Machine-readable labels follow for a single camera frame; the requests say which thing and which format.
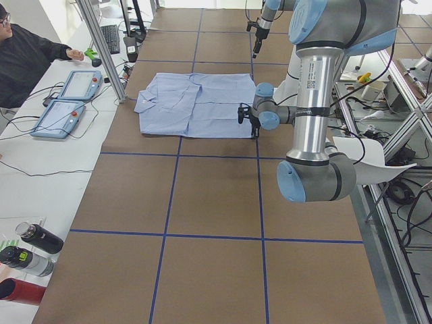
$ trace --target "white desk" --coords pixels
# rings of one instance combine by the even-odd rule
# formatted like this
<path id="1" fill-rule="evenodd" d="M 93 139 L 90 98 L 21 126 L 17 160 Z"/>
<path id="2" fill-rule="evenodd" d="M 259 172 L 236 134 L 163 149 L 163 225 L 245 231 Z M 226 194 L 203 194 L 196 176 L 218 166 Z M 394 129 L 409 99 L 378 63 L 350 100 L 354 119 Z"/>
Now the white desk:
<path id="1" fill-rule="evenodd" d="M 116 23 L 118 20 L 106 20 L 103 23 Z M 87 50 L 90 44 L 90 34 L 83 23 L 77 29 L 68 45 L 81 51 Z M 126 50 L 120 42 L 121 53 L 113 55 L 115 65 L 126 60 Z M 64 82 L 72 70 L 93 70 L 90 59 L 84 61 L 54 61 L 34 92 L 53 86 L 57 82 Z M 104 75 L 103 66 L 98 67 Z M 104 90 L 101 86 L 98 93 Z M 42 100 L 49 94 L 49 90 L 32 96 L 19 109 L 14 117 L 25 115 L 40 116 L 45 110 Z M 68 136 L 65 140 L 41 140 L 18 131 L 13 125 L 8 125 L 0 135 L 0 153 L 2 161 L 28 173 L 51 173 L 56 171 L 92 170 L 95 166 L 102 142 L 104 141 L 117 109 L 117 97 L 109 87 L 93 105 L 99 114 L 91 127 L 82 138 L 75 139 Z M 84 115 L 78 126 L 72 132 L 74 136 L 81 136 L 91 123 L 96 111 L 91 104 L 86 105 Z M 35 119 L 18 119 L 16 125 L 29 130 L 34 127 Z M 0 197 L 1 218 L 7 217 L 45 217 L 45 224 L 49 231 L 65 239 L 82 195 L 86 189 L 91 173 L 57 174 L 45 177 L 30 177 L 14 169 L 0 164 Z M 49 256 L 41 250 L 40 255 Z M 26 281 L 46 286 L 48 277 L 27 275 Z M 1 322 L 10 324 L 29 324 L 36 314 L 37 306 L 19 304 L 16 302 L 0 301 Z"/>

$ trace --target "glasses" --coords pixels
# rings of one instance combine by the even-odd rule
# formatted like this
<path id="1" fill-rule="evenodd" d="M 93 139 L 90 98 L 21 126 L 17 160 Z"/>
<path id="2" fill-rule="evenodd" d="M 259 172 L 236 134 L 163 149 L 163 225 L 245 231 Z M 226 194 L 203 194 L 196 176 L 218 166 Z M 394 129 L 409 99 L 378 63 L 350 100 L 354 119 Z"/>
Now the glasses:
<path id="1" fill-rule="evenodd" d="M 3 21 L 0 22 L 0 24 L 2 24 L 4 28 L 6 28 L 10 23 L 11 23 L 11 14 L 8 12 L 6 14 L 6 17 L 4 17 Z"/>

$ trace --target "folded cloth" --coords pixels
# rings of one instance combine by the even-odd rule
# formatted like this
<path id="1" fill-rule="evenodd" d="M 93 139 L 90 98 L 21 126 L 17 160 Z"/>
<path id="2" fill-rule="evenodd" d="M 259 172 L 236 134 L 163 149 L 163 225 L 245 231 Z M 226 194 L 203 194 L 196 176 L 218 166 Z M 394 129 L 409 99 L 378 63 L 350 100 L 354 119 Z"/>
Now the folded cloth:
<path id="1" fill-rule="evenodd" d="M 238 123 L 240 103 L 252 104 L 249 74 L 158 73 L 135 106 L 143 134 L 200 138 L 250 138 Z"/>

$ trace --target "keyboard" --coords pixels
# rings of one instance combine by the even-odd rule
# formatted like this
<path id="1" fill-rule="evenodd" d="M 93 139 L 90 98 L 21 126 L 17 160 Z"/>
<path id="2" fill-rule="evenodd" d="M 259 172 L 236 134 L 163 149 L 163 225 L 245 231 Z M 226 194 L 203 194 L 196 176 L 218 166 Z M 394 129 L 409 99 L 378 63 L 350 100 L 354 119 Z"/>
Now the keyboard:
<path id="1" fill-rule="evenodd" d="M 120 53 L 120 38 L 117 30 L 117 25 L 101 26 L 102 35 L 108 44 L 108 49 L 111 54 Z"/>

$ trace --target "blue joint cap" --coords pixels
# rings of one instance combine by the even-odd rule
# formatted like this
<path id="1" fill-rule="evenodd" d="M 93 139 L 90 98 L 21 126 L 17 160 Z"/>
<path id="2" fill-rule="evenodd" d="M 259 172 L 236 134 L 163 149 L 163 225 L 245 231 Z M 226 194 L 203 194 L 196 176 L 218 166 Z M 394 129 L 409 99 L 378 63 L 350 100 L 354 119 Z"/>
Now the blue joint cap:
<path id="1" fill-rule="evenodd" d="M 328 0 L 296 1 L 290 22 L 290 42 L 297 45 L 306 39 L 321 19 Z"/>
<path id="2" fill-rule="evenodd" d="M 265 6 L 271 10 L 279 10 L 281 0 L 267 0 Z"/>
<path id="3" fill-rule="evenodd" d="M 255 89 L 255 95 L 263 98 L 272 97 L 274 90 L 275 87 L 272 84 L 268 82 L 260 83 Z"/>
<path id="4" fill-rule="evenodd" d="M 263 111 L 259 114 L 258 119 L 265 130 L 274 130 L 281 123 L 279 116 L 272 111 Z"/>
<path id="5" fill-rule="evenodd" d="M 351 46 L 349 49 L 345 50 L 345 55 L 347 56 L 357 56 L 357 55 L 365 55 L 373 52 L 380 51 L 382 49 L 386 49 L 393 45 L 396 39 L 397 28 L 388 30 L 383 34 L 372 37 L 364 42 L 355 44 Z"/>
<path id="6" fill-rule="evenodd" d="M 288 161 L 282 161 L 277 167 L 277 184 L 282 196 L 294 203 L 305 203 L 306 192 L 300 176 Z"/>

